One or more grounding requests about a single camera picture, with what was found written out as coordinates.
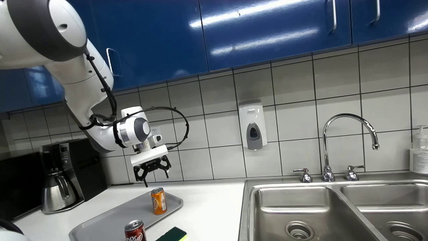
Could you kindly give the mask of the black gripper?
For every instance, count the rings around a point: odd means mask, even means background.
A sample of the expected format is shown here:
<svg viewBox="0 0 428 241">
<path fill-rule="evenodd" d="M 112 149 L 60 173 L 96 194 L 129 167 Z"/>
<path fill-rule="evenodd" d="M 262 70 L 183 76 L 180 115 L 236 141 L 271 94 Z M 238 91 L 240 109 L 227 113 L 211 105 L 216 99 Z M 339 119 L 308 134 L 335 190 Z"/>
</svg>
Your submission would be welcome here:
<svg viewBox="0 0 428 241">
<path fill-rule="evenodd" d="M 165 155 L 135 166 L 133 167 L 135 179 L 139 181 L 139 182 L 143 182 L 144 186 L 148 186 L 148 183 L 145 181 L 147 174 L 153 171 L 153 170 L 157 170 L 157 169 L 164 171 L 165 178 L 169 178 L 168 171 L 171 169 L 171 163 L 169 163 L 169 161 L 168 161 L 168 158 Z"/>
</svg>

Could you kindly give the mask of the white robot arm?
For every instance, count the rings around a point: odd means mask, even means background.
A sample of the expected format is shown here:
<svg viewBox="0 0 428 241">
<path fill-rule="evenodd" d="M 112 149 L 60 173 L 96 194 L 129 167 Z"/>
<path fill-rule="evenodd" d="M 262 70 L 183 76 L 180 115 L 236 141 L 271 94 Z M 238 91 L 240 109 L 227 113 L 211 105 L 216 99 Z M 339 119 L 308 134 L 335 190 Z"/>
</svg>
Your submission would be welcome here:
<svg viewBox="0 0 428 241">
<path fill-rule="evenodd" d="M 168 147 L 153 141 L 145 110 L 117 109 L 112 71 L 66 0 L 0 0 L 0 68 L 44 67 L 61 86 L 77 127 L 100 153 L 132 149 L 137 181 L 171 167 Z"/>
</svg>

